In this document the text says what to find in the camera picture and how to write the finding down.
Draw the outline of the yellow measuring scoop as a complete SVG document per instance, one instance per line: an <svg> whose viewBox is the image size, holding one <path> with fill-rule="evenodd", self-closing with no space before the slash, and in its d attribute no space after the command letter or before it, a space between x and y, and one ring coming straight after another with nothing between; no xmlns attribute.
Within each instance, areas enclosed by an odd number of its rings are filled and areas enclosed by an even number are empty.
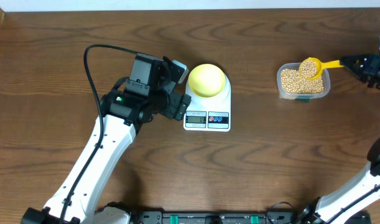
<svg viewBox="0 0 380 224"><path fill-rule="evenodd" d="M343 67L342 65L340 65L340 61L339 60L334 60L334 61L331 61L331 62L321 62L319 59L317 58L307 58L305 60L313 60L314 62L316 62L317 64L317 68L318 68L318 72L317 74L313 77L313 78L305 78L307 80L316 80L317 78L321 77L322 75L322 72L324 71L324 69L328 69L328 68L341 68Z"/></svg>

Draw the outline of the yellow bowl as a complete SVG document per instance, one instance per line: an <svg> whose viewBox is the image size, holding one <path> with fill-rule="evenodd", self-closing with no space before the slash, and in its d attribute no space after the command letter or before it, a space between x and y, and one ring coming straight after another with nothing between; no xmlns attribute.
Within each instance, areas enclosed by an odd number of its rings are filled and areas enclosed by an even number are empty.
<svg viewBox="0 0 380 224"><path fill-rule="evenodd" d="M209 98L219 94L226 85L222 69L213 64L201 64L189 74L188 86L197 96Z"/></svg>

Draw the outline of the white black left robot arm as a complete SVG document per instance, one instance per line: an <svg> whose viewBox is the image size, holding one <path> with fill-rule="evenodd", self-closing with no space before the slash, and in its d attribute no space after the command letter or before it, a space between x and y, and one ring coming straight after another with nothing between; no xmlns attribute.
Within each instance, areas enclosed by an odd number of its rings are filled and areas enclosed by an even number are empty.
<svg viewBox="0 0 380 224"><path fill-rule="evenodd" d="M102 97L101 115L64 183L43 209L28 208L21 223L93 223L101 193L141 126L156 114L183 119L191 97L174 89L187 74L177 60L137 54L131 75Z"/></svg>

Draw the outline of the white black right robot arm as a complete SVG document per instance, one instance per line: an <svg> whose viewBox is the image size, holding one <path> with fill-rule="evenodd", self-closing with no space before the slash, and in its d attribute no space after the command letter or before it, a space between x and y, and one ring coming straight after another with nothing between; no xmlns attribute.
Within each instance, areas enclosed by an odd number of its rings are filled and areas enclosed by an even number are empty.
<svg viewBox="0 0 380 224"><path fill-rule="evenodd" d="M314 80L326 68L345 67L369 88L380 90L380 54L343 57L321 62L317 58L304 60L301 76ZM316 199L298 216L296 223L345 223L355 213L380 199L380 138L371 146L367 163L351 180L338 190Z"/></svg>

